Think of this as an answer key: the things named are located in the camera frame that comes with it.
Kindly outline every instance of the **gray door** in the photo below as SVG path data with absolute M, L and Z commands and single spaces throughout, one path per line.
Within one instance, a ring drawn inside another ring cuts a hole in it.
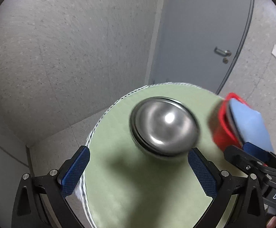
M 250 5 L 251 0 L 169 0 L 151 81 L 188 82 L 217 92 L 240 46 Z

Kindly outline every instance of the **red container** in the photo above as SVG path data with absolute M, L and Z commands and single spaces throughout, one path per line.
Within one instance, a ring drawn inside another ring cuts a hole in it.
M 216 145 L 224 151 L 225 148 L 229 145 L 235 145 L 239 148 L 241 148 L 240 143 L 234 133 L 231 130 L 231 127 L 229 125 L 229 122 L 226 117 L 226 105 L 227 102 L 231 99 L 235 98 L 239 102 L 247 105 L 250 107 L 240 96 L 238 96 L 236 93 L 229 93 L 225 100 L 222 102 L 222 105 L 218 111 L 218 120 L 219 125 L 216 128 L 214 134 L 213 134 L 213 141 L 216 143 Z

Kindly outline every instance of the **metal bowl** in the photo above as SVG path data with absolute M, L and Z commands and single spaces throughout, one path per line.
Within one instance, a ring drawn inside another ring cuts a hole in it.
M 151 97 L 137 104 L 131 112 L 130 128 L 138 145 L 163 157 L 187 153 L 199 137 L 199 126 L 190 110 L 166 97 Z

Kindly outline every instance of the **gray wall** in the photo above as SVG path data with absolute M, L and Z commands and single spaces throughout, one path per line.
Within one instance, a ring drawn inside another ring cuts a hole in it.
M 255 0 L 251 25 L 239 58 L 220 95 L 235 92 L 260 111 L 276 152 L 276 6 Z
M 0 226 L 11 226 L 11 215 L 21 176 L 29 172 L 25 144 L 0 117 Z
M 0 114 L 28 145 L 144 84 L 158 0 L 5 0 Z

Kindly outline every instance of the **round table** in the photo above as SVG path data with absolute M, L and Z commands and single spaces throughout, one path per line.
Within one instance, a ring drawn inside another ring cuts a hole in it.
M 185 83 L 142 87 L 115 102 L 87 138 L 90 162 L 80 187 L 92 227 L 191 228 L 212 201 L 190 168 L 187 155 L 162 160 L 135 145 L 129 129 L 131 111 L 141 100 L 155 96 L 172 98 L 188 107 L 200 126 L 197 147 L 202 154 L 219 170 L 244 176 L 225 161 L 212 141 L 211 124 L 221 97 Z M 217 227 L 226 223 L 234 201 L 232 196 Z

